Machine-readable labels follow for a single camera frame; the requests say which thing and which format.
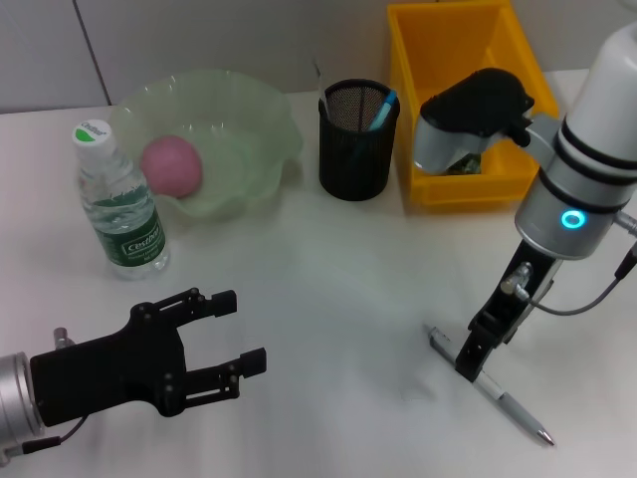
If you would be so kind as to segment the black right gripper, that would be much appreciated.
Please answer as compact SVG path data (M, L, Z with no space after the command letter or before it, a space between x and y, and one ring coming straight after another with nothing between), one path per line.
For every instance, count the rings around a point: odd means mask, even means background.
M494 348L507 345L553 284L562 261L522 241L501 281L469 325L470 333L455 359L455 371L474 382Z

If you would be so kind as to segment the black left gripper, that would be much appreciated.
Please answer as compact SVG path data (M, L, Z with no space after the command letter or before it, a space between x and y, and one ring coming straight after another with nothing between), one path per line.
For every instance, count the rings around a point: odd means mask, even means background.
M172 417L185 404L208 404L240 395L240 378L267 370L264 348L188 371L180 325L237 312L233 290L209 298L191 288L133 310L119 331L30 359L35 402L48 427L131 401Z

